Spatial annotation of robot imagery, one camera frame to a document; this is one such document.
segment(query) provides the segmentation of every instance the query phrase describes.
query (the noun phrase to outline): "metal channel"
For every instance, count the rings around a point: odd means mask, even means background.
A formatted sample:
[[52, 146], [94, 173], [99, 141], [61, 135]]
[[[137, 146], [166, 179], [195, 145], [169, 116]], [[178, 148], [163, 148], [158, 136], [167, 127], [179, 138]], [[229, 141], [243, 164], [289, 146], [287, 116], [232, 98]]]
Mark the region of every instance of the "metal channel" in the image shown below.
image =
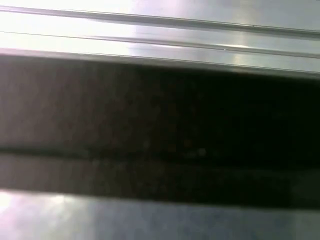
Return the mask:
[[317, 0], [0, 0], [0, 5], [14, 11], [113, 13], [320, 31]]

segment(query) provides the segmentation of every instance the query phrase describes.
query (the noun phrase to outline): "dark slot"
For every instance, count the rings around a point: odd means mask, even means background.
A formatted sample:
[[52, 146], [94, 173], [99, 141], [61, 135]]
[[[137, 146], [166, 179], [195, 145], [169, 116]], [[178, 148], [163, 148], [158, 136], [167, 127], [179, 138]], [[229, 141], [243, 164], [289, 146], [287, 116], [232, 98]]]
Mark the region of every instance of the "dark slot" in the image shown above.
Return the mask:
[[[39, 186], [42, 173], [33, 188], [33, 180], [24, 179], [31, 175], [27, 168], [20, 180], [0, 181], [2, 187], [289, 207], [300, 174], [320, 167], [320, 83], [314, 79], [13, 56], [0, 57], [0, 76], [5, 164], [11, 164], [7, 154], [26, 162], [60, 158], [59, 166], [78, 164], [83, 176], [119, 174], [114, 186], [126, 186], [108, 191], [102, 186], [112, 179], [101, 177], [103, 184], [93, 181], [83, 190], [84, 180], [68, 178], [61, 167], [65, 186]], [[93, 160], [102, 167], [91, 169]], [[41, 162], [35, 160], [34, 169]], [[23, 172], [23, 160], [19, 164], [10, 165], [12, 174]], [[104, 165], [126, 169], [110, 173]], [[154, 179], [156, 168], [163, 182]], [[224, 194], [228, 189], [235, 195]]]

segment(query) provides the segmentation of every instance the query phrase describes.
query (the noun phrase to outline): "dark surface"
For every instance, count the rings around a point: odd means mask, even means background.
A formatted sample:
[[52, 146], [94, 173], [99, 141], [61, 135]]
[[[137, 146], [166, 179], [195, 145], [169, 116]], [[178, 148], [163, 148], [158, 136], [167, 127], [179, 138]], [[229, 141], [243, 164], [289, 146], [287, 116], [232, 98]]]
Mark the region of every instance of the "dark surface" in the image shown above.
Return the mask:
[[316, 80], [8, 56], [0, 76], [0, 187], [320, 203], [312, 189], [293, 196], [320, 165]]

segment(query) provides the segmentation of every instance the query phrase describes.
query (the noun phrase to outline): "metal groove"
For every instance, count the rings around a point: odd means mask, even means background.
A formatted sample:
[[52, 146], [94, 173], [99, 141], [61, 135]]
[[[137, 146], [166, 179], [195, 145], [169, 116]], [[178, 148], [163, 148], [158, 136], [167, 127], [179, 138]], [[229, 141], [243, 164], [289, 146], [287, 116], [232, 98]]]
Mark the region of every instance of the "metal groove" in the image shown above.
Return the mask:
[[215, 22], [195, 19], [183, 19], [173, 17], [159, 17], [134, 14], [119, 14], [110, 12], [93, 12], [93, 11], [74, 11], [74, 10], [57, 10], [41, 9], [29, 7], [11, 7], [0, 5], [1, 12], [37, 14], [47, 16], [60, 16], [70, 18], [86, 18], [93, 20], [123, 22], [133, 25], [154, 25], [166, 28], [181, 29], [217, 29], [230, 31], [245, 31], [249, 33], [268, 34], [275, 36], [292, 36], [301, 38], [320, 39], [320, 31], [302, 30], [295, 28], [268, 27], [262, 25], [235, 24], [228, 22]]

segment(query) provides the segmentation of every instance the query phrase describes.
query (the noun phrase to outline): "shiny metal panel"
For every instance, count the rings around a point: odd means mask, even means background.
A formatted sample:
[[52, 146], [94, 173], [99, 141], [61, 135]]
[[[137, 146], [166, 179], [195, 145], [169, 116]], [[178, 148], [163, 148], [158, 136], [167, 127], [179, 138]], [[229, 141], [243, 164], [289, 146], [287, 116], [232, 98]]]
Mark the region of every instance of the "shiny metal panel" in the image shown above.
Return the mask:
[[203, 64], [281, 69], [297, 72], [319, 72], [320, 58], [258, 54], [241, 51], [186, 46], [133, 43], [85, 38], [53, 37], [17, 33], [0, 33], [0, 53], [79, 58], [120, 56], [130, 58], [166, 59]]
[[119, 7], [117, 11], [103, 12], [101, 6], [100, 12], [96, 12], [98, 9], [93, 8], [98, 5], [94, 1], [81, 3], [77, 9], [62, 1], [50, 5], [40, 1], [11, 4], [15, 7], [0, 6], [0, 20], [7, 23], [0, 26], [2, 54], [129, 63], [143, 60], [151, 65], [156, 61], [162, 65], [174, 62], [188, 67], [200, 64], [201, 68], [280, 70], [285, 75], [320, 73], [320, 32], [314, 29], [195, 21], [190, 17], [178, 19], [179, 15], [163, 18], [168, 16], [124, 12]]
[[318, 240], [320, 214], [306, 210], [169, 204], [0, 191], [6, 240]]
[[4, 7], [156, 16], [320, 31], [317, 0], [0, 0]]
[[320, 58], [320, 40], [226, 29], [183, 29], [88, 18], [0, 12], [0, 32]]

